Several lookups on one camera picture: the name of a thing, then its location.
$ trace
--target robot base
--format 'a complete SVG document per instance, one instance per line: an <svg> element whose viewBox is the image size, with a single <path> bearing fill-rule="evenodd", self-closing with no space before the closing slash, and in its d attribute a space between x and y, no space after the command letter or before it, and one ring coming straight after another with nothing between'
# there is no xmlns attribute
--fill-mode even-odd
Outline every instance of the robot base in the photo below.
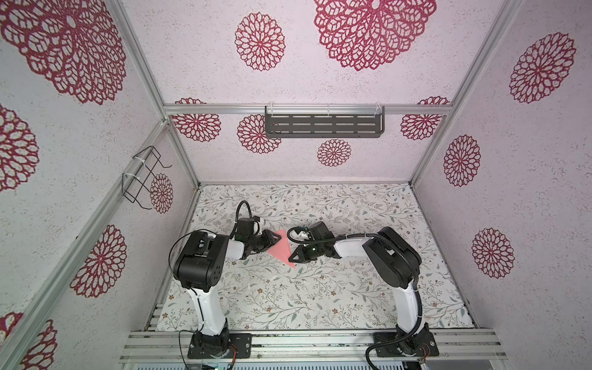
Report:
<svg viewBox="0 0 592 370"><path fill-rule="evenodd" d="M229 351L220 358L231 359L234 357L234 350L230 345L236 347L236 358L249 358L251 356L251 338L252 334L230 334L229 335ZM190 359L205 359L214 358L208 351L207 345L204 345L200 333L194 333L191 337L191 344L189 345L189 352L187 358Z"/></svg>
<svg viewBox="0 0 592 370"><path fill-rule="evenodd" d="M388 342L389 340L396 339L405 334L402 330L397 328L397 332L381 332L374 333L374 343ZM439 356L440 352L434 341L434 335L430 333L427 323L423 329L412 336L411 338L391 345L376 348L378 357L399 357L401 354L404 356L421 356L425 357L429 354L430 357Z"/></svg>

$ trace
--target black mounting plate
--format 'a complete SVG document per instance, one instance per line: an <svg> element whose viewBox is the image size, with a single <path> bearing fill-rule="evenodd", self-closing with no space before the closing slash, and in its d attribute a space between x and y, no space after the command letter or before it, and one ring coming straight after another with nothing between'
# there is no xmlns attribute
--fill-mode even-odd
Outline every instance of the black mounting plate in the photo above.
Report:
<svg viewBox="0 0 592 370"><path fill-rule="evenodd" d="M396 339L401 336L401 333L397 332L379 332L372 334L372 338L374 339L374 343L379 342L387 342L389 340ZM430 357L435 357L440 355L440 351L438 351L438 347L434 340L434 335L430 333L428 330L422 330L414 336L414 339L409 340L412 345L416 348L415 349L415 356L425 357L428 353ZM376 354L378 357L403 357L401 351L399 350L398 344L384 346L376 348Z"/></svg>
<svg viewBox="0 0 592 370"><path fill-rule="evenodd" d="M187 358L190 359L204 359L213 358L209 353L203 353L202 348L198 346L196 335L193 334L191 337L191 344L189 345L189 352L187 353ZM252 334L231 334L230 335L230 344L236 347L236 358L249 358L251 356L251 339ZM234 350L230 347L230 350L225 356L221 358L229 358L232 359L234 356Z"/></svg>

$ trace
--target enclosure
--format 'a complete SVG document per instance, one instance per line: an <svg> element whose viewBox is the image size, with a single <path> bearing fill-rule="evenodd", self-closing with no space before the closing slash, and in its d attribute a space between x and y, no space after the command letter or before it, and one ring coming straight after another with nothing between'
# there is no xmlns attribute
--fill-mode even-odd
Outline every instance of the enclosure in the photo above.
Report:
<svg viewBox="0 0 592 370"><path fill-rule="evenodd" d="M586 0L0 0L2 369L200 368L170 264L243 200L262 229L388 226L419 253L440 355L372 353L381 369L589 367L591 18ZM270 129L303 116L355 123ZM227 259L217 286L253 335L239 369L368 369L397 325L366 257Z"/></svg>

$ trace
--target mounting plate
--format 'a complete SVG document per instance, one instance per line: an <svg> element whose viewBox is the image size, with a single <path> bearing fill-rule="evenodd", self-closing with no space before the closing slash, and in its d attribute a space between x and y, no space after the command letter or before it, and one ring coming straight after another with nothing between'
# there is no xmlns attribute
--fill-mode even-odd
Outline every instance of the mounting plate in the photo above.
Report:
<svg viewBox="0 0 592 370"><path fill-rule="evenodd" d="M187 358L190 359L211 359L212 356L209 353L202 353L201 347L198 346L196 335L193 334L191 337L191 344L189 345L189 352L187 352ZM236 358L249 358L251 356L251 338L252 334L231 334L230 344L234 345L237 349ZM230 351L221 358L231 359L234 356L234 351L230 347Z"/></svg>

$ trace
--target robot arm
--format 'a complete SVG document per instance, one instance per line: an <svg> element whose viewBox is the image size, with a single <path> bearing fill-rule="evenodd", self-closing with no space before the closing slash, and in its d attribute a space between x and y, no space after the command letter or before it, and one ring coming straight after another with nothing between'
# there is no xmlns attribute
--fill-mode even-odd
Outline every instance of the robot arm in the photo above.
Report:
<svg viewBox="0 0 592 370"><path fill-rule="evenodd" d="M175 262L173 273L181 286L187 289L198 313L198 330L191 339L198 355L215 358L229 352L230 333L228 322L220 307L217 284L222 276L225 258L246 259L251 254L268 250L280 240L280 236L264 230L253 231L254 220L240 219L233 232L234 239L226 235L191 233Z"/></svg>
<svg viewBox="0 0 592 370"><path fill-rule="evenodd" d="M307 236L308 240L297 240L291 232ZM397 308L397 332L375 333L377 342L366 351L366 360L372 349L385 347L379 356L422 356L424 350L439 354L433 335L422 315L422 303L417 290L419 282L420 255L391 227L383 227L376 234L353 234L334 237L320 221L308 228L294 227L288 231L288 238L302 243L290 256L289 261L309 263L319 256L331 258L368 257L380 277L393 287Z"/></svg>

